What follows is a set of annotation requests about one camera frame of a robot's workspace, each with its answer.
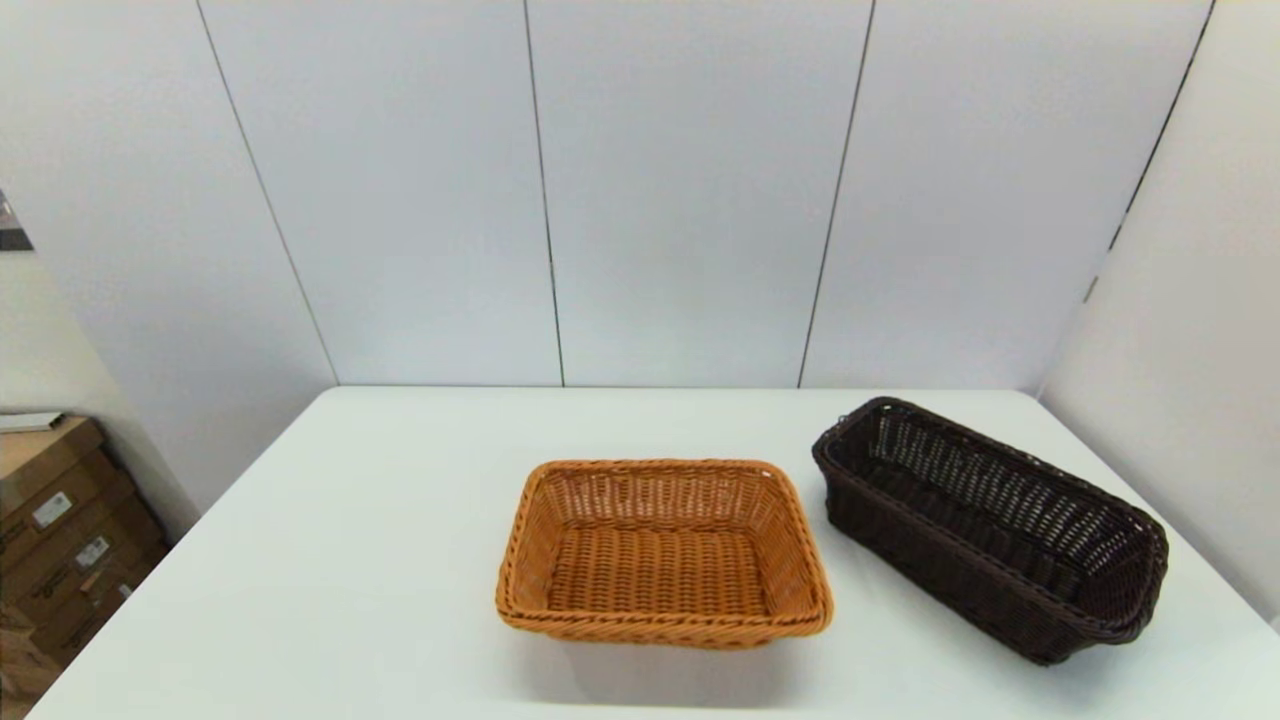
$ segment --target tabletop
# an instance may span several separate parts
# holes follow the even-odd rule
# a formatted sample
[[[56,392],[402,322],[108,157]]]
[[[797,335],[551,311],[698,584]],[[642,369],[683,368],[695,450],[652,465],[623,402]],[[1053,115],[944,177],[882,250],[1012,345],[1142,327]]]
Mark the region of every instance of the tabletop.
[[[362,388],[321,395],[174,548],[31,720],[1280,717],[1280,637],[1169,528],[1138,642],[1014,655],[823,514],[809,448],[893,395],[1140,507],[1006,391]],[[713,652],[504,625],[494,588],[529,471],[552,459],[750,457],[792,479],[836,611],[819,635]]]

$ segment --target white label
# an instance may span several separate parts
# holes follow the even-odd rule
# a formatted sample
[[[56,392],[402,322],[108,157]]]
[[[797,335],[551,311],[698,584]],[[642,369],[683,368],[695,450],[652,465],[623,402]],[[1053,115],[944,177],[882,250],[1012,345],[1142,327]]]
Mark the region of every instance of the white label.
[[[110,550],[110,547],[111,543],[106,542],[106,538],[97,536],[84,546],[84,550],[76,555],[76,562],[81,566],[81,570],[92,568],[99,557],[102,557],[102,553]]]
[[[36,511],[31,514],[31,519],[36,521],[36,525],[41,530],[44,530],[49,525],[52,525],[54,520],[61,518],[63,512],[67,512],[70,509],[72,498],[67,497],[65,492],[59,492],[54,497],[46,500],[44,505],[37,507]]]

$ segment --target cardboard box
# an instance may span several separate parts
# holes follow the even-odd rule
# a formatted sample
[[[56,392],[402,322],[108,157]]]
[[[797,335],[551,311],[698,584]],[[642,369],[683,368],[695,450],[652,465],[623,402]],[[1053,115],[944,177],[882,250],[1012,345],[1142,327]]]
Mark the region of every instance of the cardboard box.
[[[63,418],[38,433],[0,434],[0,520],[102,445],[90,418]]]
[[[119,501],[122,484],[127,492]],[[114,512],[90,525],[88,520],[99,519],[102,507],[110,507],[113,500],[116,501]],[[45,623],[105,562],[115,559],[128,566],[159,543],[161,534],[151,514],[133,496],[128,478],[120,475],[102,497],[5,574],[0,587],[0,628],[24,629]]]
[[[12,693],[14,700],[35,700],[45,694],[60,673],[33,665],[0,665],[0,675],[8,691],[5,697]]]
[[[65,669],[142,584],[165,552],[164,546],[156,544],[131,566],[113,560],[93,573],[79,592],[41,626],[27,630],[0,629],[0,652],[5,662],[13,659],[17,665]]]
[[[9,570],[40,541],[76,516],[118,479],[101,450],[91,450],[61,475],[0,520],[0,570]]]

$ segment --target dark brown wicker basket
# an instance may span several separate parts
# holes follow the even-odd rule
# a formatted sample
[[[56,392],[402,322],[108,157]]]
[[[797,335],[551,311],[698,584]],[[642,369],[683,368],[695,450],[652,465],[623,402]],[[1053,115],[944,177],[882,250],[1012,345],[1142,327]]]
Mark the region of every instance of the dark brown wicker basket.
[[[1079,478],[892,397],[842,418],[813,456],[836,528],[1033,662],[1151,621],[1165,529]]]

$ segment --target rectangular basket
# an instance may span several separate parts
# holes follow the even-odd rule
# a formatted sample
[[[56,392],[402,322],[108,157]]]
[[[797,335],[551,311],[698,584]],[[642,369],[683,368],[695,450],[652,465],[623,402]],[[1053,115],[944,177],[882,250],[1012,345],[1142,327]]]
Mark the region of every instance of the rectangular basket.
[[[795,488],[746,460],[556,461],[529,475],[498,577],[513,628],[755,647],[831,621]]]
[[[1149,515],[892,397],[823,433],[831,523],[1033,662],[1133,641],[1169,544]]]

